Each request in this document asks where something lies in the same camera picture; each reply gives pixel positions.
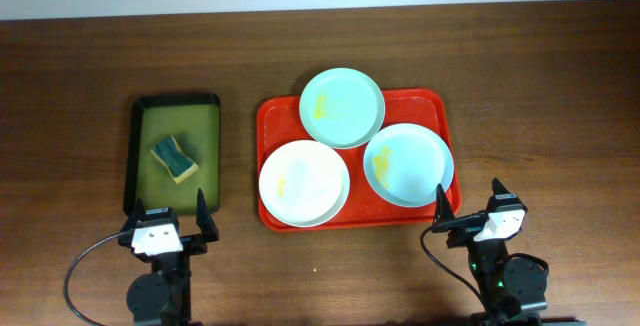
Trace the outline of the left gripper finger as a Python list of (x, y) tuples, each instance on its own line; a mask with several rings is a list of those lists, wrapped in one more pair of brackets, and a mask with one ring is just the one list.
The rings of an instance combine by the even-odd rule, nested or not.
[(125, 221), (124, 225), (121, 228), (122, 232), (134, 230), (139, 221), (145, 215), (145, 209), (141, 200), (137, 200), (132, 208), (131, 212), (128, 214), (128, 218)]
[(206, 199), (201, 189), (198, 189), (197, 193), (196, 224), (204, 239), (219, 238), (219, 230), (206, 205)]

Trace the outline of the light blue plate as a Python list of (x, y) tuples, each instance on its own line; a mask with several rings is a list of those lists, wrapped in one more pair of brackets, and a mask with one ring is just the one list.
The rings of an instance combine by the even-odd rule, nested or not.
[(379, 131), (365, 148), (363, 169), (378, 196), (405, 208), (435, 202), (437, 190), (448, 190), (455, 173), (453, 155), (444, 140), (411, 123)]

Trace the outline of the green and yellow sponge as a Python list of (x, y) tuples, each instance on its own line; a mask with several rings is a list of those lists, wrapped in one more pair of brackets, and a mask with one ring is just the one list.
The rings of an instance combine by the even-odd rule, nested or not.
[(150, 152), (176, 184), (182, 183), (199, 169), (198, 164), (182, 151), (173, 136), (157, 142)]

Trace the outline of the white plate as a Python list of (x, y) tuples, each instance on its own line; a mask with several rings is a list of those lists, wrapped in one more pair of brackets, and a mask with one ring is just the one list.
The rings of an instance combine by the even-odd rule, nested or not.
[(273, 217), (289, 226), (310, 228), (341, 211), (349, 196), (350, 175), (334, 149), (298, 140), (270, 154), (258, 186), (261, 201)]

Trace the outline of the mint green plate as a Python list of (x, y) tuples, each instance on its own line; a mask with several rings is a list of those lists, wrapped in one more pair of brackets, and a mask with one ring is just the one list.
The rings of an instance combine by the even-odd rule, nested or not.
[(385, 100), (378, 84), (351, 68), (332, 68), (314, 76), (304, 87), (299, 116), (316, 141), (336, 149), (368, 142), (382, 127)]

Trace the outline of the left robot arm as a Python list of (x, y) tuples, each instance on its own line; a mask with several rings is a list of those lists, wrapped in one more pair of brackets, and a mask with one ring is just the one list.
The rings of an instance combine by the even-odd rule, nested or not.
[(151, 271), (130, 285), (126, 303), (136, 325), (184, 326), (191, 315), (190, 258), (205, 254), (207, 245), (219, 240), (219, 231), (197, 192), (196, 234), (181, 236), (179, 220), (171, 208), (146, 210), (138, 201), (128, 215), (118, 243), (151, 266)]

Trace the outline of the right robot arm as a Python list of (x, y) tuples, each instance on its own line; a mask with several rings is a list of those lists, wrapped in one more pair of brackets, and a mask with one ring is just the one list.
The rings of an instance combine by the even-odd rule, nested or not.
[(546, 261), (525, 253), (509, 253), (506, 242), (522, 231), (527, 207), (498, 180), (487, 207), (457, 217), (442, 186), (436, 188), (436, 211), (431, 233), (445, 233), (447, 247), (464, 247), (476, 284), (435, 264), (467, 286), (483, 311), (470, 316), (472, 325), (540, 325), (539, 313), (547, 308), (545, 291), (549, 275)]

